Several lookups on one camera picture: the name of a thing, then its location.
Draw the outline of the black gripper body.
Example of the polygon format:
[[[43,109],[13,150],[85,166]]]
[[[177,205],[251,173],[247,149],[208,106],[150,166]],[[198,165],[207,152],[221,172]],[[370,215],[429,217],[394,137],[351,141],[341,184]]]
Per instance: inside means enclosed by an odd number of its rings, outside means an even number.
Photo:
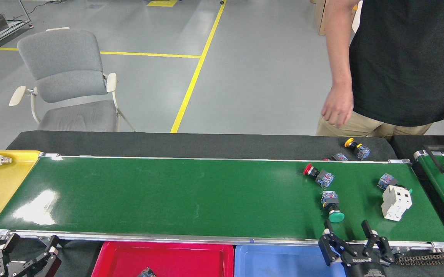
[[[343,267],[347,277],[386,277],[379,257],[343,256]]]

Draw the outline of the person's right hand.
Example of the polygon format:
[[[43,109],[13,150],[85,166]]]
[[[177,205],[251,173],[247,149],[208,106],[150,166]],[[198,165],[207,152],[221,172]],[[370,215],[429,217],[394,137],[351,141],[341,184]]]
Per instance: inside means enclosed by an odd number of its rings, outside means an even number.
[[[323,105],[321,116],[329,124],[340,128],[348,123],[353,107],[352,87],[333,85]]]

